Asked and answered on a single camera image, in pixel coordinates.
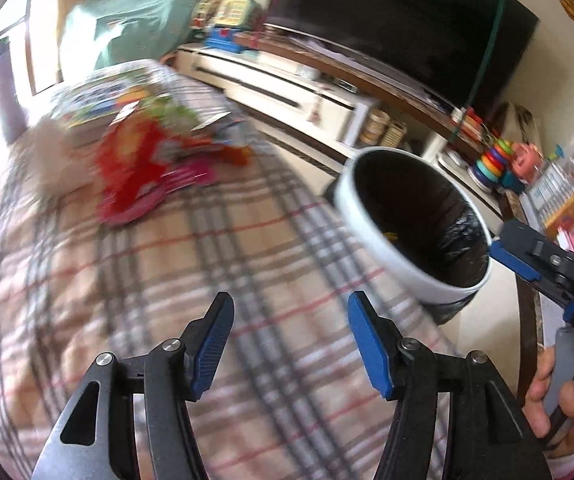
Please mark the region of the person's right hand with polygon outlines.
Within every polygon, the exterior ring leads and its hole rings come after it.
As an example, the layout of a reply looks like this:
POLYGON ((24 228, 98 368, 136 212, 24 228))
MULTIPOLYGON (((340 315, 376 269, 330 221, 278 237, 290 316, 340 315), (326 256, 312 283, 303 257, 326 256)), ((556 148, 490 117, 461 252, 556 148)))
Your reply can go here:
MULTIPOLYGON (((529 425, 537 438, 544 438, 551 429, 551 421, 545 413, 543 399, 549 392, 551 375, 555 365, 555 348, 549 347, 538 356, 537 371, 525 398, 524 412, 529 425)), ((574 382, 565 382, 560 388, 558 406, 572 422, 566 436, 550 452, 552 458, 561 458, 574 454, 574 382)))

